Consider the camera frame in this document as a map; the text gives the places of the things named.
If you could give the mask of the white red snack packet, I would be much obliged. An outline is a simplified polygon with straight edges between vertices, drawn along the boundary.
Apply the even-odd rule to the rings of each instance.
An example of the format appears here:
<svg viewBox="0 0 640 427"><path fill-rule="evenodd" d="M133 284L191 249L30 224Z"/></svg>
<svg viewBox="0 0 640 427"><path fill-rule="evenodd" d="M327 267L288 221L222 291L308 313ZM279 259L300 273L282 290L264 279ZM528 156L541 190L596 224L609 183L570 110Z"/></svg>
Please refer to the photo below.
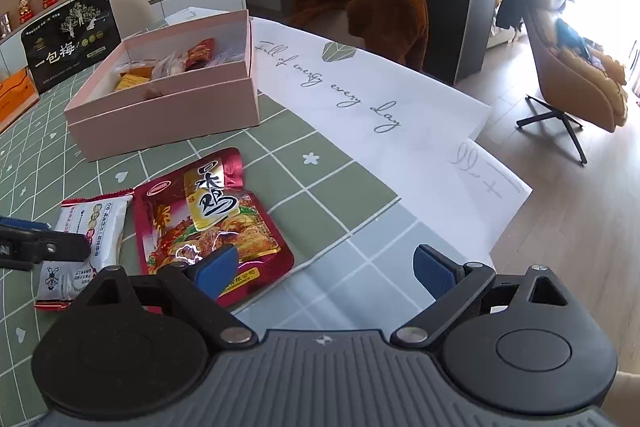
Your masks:
<svg viewBox="0 0 640 427"><path fill-rule="evenodd" d="M122 231L134 191L63 200L54 227L58 243L41 263L34 306L60 311L79 296L98 273L116 265Z"/></svg>

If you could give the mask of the large red chicken snack pouch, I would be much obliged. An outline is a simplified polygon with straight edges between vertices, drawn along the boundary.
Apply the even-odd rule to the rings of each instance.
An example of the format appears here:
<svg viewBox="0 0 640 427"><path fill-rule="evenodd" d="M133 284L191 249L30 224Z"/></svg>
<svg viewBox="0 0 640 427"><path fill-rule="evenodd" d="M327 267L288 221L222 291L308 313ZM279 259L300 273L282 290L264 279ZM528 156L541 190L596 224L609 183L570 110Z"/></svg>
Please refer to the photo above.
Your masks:
<svg viewBox="0 0 640 427"><path fill-rule="evenodd" d="M134 231L141 272L203 260L224 246L239 254L238 272L218 303L232 306L284 277L294 255L243 179L235 147L215 150L134 190Z"/></svg>

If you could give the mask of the yellow snack packet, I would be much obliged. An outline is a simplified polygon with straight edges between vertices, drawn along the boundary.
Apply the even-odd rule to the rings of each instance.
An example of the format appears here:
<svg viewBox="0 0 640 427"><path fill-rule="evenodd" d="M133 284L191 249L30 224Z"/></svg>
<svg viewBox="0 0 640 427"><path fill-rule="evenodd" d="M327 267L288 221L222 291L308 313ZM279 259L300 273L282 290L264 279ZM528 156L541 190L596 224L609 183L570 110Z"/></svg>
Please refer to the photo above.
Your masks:
<svg viewBox="0 0 640 427"><path fill-rule="evenodd" d="M134 67L126 70L126 72L120 72L119 80L117 80L114 90L122 91L149 82L152 72L152 66Z"/></svg>

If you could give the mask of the beige biscuit roll packet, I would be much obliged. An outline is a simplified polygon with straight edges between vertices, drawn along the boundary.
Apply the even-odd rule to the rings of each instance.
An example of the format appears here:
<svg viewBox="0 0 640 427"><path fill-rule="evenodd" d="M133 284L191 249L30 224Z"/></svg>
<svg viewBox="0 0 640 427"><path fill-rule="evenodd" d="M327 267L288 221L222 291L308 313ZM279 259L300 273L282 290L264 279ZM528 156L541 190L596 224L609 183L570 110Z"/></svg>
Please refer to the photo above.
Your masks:
<svg viewBox="0 0 640 427"><path fill-rule="evenodd" d="M186 70L186 53L171 53L159 60L152 69L151 79L157 80L180 75Z"/></svg>

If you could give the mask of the small red snack packet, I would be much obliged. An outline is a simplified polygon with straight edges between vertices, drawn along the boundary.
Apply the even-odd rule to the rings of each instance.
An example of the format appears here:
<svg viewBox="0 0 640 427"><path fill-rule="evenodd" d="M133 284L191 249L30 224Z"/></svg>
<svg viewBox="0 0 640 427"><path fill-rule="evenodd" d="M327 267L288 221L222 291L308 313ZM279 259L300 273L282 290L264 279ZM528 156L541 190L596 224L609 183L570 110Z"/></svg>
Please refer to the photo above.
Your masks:
<svg viewBox="0 0 640 427"><path fill-rule="evenodd" d="M200 41L191 49L186 51L186 61L184 62L184 70L200 69L209 64L214 58L215 39L207 38Z"/></svg>

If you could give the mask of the green checkered tablecloth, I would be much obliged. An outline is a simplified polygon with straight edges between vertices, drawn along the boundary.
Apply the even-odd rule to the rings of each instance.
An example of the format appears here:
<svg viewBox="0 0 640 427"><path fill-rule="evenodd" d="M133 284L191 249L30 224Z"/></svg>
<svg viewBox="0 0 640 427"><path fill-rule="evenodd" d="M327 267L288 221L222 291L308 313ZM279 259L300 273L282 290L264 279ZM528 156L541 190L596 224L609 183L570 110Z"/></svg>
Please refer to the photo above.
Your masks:
<svg viewBox="0 0 640 427"><path fill-rule="evenodd" d="M224 244L241 259L228 294L258 331L392 331L432 297L412 277L416 246L487 261L529 186L476 143L489 109L366 51L254 18L255 127L97 161L70 135L78 72L1 135L1 212L66 227L85 199L141 188L118 262L154 272Z"/></svg>

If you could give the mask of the orange gift box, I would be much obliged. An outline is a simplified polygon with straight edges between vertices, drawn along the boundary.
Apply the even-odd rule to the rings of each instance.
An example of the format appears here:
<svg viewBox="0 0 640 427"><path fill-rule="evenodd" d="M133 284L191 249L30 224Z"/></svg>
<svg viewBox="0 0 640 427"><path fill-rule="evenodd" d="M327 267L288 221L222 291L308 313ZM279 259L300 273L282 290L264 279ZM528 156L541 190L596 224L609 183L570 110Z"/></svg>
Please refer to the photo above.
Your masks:
<svg viewBox="0 0 640 427"><path fill-rule="evenodd" d="M9 128L29 107L39 101L39 93L27 68L1 81L0 131Z"/></svg>

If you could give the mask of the black plum gift box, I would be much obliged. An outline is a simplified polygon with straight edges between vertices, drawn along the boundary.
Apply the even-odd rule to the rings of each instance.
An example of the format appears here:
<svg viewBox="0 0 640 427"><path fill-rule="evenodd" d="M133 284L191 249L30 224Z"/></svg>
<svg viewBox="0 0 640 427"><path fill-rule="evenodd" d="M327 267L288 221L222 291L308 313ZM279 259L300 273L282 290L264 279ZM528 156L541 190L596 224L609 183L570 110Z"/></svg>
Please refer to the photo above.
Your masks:
<svg viewBox="0 0 640 427"><path fill-rule="evenodd" d="M21 34L39 94L107 58L120 35L111 0L73 0L43 15Z"/></svg>

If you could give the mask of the pink cardboard box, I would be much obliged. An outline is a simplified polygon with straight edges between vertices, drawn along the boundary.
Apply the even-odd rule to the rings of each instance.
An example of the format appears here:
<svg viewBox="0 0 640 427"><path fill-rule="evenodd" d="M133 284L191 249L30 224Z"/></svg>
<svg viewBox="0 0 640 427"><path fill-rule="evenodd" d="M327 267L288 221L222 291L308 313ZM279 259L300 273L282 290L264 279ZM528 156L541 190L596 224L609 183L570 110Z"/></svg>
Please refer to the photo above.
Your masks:
<svg viewBox="0 0 640 427"><path fill-rule="evenodd" d="M119 73L152 66L215 39L200 69L115 91ZM250 14L183 9L166 23L125 39L96 68L64 109L82 155L97 160L259 124Z"/></svg>

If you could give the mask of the tan lounge chair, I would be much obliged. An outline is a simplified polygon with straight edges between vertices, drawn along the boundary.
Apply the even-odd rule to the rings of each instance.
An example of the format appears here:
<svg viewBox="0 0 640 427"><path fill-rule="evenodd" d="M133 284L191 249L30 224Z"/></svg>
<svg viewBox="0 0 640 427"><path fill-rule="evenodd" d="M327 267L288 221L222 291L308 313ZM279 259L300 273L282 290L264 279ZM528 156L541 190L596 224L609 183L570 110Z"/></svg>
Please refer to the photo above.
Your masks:
<svg viewBox="0 0 640 427"><path fill-rule="evenodd" d="M540 98L528 103L547 109L520 119L522 129L546 120L561 121L582 165L587 157L576 131L587 121L607 132L626 124L628 94L625 69L562 19L573 0L502 0L496 15L501 29L526 28L532 48Z"/></svg>

